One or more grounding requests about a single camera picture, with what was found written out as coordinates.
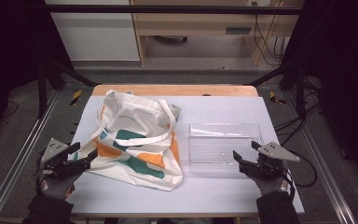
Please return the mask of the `aluminium floor rail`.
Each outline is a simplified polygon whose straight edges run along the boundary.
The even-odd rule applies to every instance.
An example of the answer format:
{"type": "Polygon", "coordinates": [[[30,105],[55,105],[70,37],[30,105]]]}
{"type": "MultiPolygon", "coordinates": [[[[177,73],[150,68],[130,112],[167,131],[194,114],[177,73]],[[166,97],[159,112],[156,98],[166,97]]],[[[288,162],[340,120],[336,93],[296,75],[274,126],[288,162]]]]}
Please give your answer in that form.
{"type": "Polygon", "coordinates": [[[34,146],[44,130],[46,123],[50,117],[51,112],[53,111],[57,100],[61,95],[61,91],[53,90],[51,95],[48,99],[48,105],[46,111],[42,114],[42,116],[36,120],[33,129],[27,136],[26,141],[22,145],[22,148],[13,164],[11,165],[4,181],[0,186],[0,212],[2,211],[8,196],[10,195],[11,191],[13,190],[21,171],[28,161],[29,156],[34,150],[34,146]]]}
{"type": "Polygon", "coordinates": [[[291,137],[283,137],[284,146],[300,154],[304,161],[291,162],[290,169],[297,184],[297,193],[305,212],[300,219],[309,224],[357,224],[329,164],[333,161],[323,156],[323,146],[333,149],[321,106],[315,94],[304,98],[306,119],[299,119],[291,129],[291,137]]]}

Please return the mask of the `wooden table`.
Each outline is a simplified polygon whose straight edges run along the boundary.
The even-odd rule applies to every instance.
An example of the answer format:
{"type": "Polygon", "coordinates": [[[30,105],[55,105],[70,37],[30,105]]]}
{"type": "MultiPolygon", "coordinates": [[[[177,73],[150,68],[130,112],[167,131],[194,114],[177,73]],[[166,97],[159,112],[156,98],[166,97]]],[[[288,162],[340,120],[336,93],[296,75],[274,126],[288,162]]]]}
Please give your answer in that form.
{"type": "Polygon", "coordinates": [[[74,140],[81,144],[87,142],[97,128],[95,108],[108,90],[133,91],[134,94],[150,99],[165,99],[167,96],[246,96],[259,97],[252,86],[227,85],[100,85],[96,87],[85,105],[74,140]]]}

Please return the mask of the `yellow black tape strip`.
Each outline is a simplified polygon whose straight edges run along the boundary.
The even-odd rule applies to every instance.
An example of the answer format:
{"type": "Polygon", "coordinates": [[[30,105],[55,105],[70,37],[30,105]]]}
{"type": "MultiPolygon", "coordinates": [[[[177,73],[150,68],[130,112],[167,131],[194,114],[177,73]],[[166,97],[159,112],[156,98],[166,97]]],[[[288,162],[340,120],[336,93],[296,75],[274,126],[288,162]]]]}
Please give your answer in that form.
{"type": "Polygon", "coordinates": [[[77,101],[78,101],[78,99],[79,99],[81,93],[82,93],[81,90],[78,90],[78,91],[76,91],[76,92],[74,93],[74,96],[73,96],[73,98],[72,98],[72,100],[71,100],[70,105],[76,105],[76,103],[77,103],[77,101]]]}
{"type": "Polygon", "coordinates": [[[286,101],[285,100],[280,100],[280,99],[277,99],[276,96],[275,96],[275,93],[273,91],[271,91],[269,93],[269,99],[272,103],[277,103],[277,104],[280,104],[280,105],[286,105],[286,101]]]}

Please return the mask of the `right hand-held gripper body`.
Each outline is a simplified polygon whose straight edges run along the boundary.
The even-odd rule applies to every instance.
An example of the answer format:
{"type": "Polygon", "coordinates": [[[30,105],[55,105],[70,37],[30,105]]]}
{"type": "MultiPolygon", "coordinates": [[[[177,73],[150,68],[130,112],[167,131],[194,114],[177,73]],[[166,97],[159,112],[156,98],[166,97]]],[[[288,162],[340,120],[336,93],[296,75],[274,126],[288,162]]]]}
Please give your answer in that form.
{"type": "Polygon", "coordinates": [[[261,146],[257,152],[256,163],[246,160],[244,160],[244,163],[239,163],[241,173],[262,180],[272,180],[282,174],[283,161],[300,161],[298,156],[275,142],[261,146]]]}

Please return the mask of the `clear plastic container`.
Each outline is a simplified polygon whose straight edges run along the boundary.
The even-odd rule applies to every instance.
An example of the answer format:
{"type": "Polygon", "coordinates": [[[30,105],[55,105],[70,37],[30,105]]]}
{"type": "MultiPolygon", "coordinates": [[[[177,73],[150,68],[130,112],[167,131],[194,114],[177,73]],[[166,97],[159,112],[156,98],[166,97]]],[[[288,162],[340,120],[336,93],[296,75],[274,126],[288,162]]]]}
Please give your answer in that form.
{"type": "Polygon", "coordinates": [[[239,164],[233,151],[255,162],[252,143],[264,143],[259,126],[250,123],[192,123],[189,126],[189,170],[201,175],[234,175],[239,164]]]}

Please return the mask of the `white cabinet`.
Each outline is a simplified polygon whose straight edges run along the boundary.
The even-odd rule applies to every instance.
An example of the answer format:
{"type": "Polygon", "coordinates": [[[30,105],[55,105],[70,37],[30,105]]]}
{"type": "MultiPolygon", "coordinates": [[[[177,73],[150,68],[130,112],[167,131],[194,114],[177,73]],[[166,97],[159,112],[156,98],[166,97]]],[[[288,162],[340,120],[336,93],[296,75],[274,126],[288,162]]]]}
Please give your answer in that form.
{"type": "Polygon", "coordinates": [[[138,61],[130,13],[52,13],[72,61],[138,61]]]}

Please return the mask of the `wooden desk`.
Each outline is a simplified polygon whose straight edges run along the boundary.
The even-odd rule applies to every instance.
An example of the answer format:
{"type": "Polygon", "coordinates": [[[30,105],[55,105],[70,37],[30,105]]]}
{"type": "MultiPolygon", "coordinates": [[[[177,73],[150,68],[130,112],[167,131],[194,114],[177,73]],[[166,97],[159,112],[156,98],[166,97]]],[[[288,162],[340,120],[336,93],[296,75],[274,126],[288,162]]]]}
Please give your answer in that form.
{"type": "MultiPolygon", "coordinates": [[[[130,0],[133,6],[218,6],[218,7],[303,7],[305,0],[130,0]]],[[[291,37],[297,15],[170,14],[134,13],[138,50],[146,53],[149,36],[212,35],[239,36],[244,40],[251,61],[260,65],[272,52],[273,37],[291,37]]]]}

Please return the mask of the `black horizontal frame bar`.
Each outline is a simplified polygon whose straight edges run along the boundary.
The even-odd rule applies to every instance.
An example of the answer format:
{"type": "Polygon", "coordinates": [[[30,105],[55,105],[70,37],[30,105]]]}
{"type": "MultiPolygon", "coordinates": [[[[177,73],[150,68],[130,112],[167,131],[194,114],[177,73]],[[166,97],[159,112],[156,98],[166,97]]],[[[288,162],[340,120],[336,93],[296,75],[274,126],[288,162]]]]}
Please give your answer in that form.
{"type": "Polygon", "coordinates": [[[244,14],[300,15],[301,7],[212,7],[212,6],[122,6],[122,5],[46,5],[50,12],[61,13],[171,13],[171,14],[244,14]]]}

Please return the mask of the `white patterned tote bag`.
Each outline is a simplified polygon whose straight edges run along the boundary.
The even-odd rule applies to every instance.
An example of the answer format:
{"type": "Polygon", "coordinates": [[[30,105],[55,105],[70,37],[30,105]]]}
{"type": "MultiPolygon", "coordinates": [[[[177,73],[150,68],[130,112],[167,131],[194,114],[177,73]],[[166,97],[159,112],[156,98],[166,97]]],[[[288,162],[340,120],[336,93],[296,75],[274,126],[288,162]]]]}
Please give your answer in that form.
{"type": "Polygon", "coordinates": [[[181,112],[163,99],[110,90],[95,108],[97,128],[74,158],[95,151],[91,173],[171,191],[183,180],[174,131],[181,112]]]}

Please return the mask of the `person's right hand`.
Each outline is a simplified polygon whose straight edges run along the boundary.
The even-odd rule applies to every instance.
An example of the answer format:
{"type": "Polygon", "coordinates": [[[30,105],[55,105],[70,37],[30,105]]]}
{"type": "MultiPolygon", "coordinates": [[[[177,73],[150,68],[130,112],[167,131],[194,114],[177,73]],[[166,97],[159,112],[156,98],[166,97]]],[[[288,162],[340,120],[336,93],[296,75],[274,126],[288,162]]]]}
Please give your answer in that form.
{"type": "Polygon", "coordinates": [[[289,182],[285,174],[280,174],[277,178],[272,180],[262,180],[256,177],[252,177],[252,180],[259,188],[262,196],[267,196],[271,193],[284,193],[285,195],[290,195],[292,192],[289,188],[289,182]]]}

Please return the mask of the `person's left hand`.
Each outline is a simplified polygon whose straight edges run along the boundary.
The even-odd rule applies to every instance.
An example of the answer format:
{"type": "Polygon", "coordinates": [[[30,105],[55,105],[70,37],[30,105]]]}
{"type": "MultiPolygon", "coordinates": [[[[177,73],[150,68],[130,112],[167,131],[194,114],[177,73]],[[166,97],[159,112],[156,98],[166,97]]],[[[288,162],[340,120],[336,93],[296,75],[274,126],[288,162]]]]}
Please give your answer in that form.
{"type": "Polygon", "coordinates": [[[75,182],[77,179],[77,175],[67,177],[65,179],[45,176],[42,181],[36,185],[36,187],[42,195],[54,199],[66,200],[76,189],[75,182]]]}

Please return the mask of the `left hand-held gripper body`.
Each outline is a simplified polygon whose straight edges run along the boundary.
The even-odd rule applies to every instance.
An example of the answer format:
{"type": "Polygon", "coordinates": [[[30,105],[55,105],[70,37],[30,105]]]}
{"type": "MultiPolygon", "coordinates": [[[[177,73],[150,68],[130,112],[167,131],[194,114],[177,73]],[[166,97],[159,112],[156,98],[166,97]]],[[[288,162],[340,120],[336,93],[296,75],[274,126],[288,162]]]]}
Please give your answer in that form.
{"type": "Polygon", "coordinates": [[[65,143],[51,138],[39,159],[38,173],[59,179],[83,173],[85,170],[72,170],[69,154],[66,152],[68,147],[65,143]]]}

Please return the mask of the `black frame stand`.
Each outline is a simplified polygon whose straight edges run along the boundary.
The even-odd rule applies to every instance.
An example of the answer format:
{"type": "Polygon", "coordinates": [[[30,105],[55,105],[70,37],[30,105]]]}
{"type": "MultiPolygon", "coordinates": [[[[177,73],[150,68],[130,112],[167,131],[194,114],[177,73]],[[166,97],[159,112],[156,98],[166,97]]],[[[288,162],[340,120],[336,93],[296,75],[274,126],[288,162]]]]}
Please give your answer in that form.
{"type": "Polygon", "coordinates": [[[305,91],[305,76],[306,72],[303,63],[299,60],[290,60],[284,63],[274,70],[268,72],[266,75],[245,83],[245,86],[257,87],[264,82],[283,75],[283,78],[279,84],[282,91],[289,91],[294,85],[296,85],[296,112],[301,120],[306,118],[306,109],[304,103],[304,91],[305,91]]]}
{"type": "Polygon", "coordinates": [[[52,59],[45,59],[37,68],[37,83],[38,83],[38,98],[39,98],[39,113],[38,118],[42,118],[48,110],[46,80],[49,81],[54,90],[62,90],[65,82],[62,79],[61,73],[69,75],[89,87],[96,87],[97,82],[94,82],[86,77],[78,74],[73,68],[58,63],[52,59]]]}

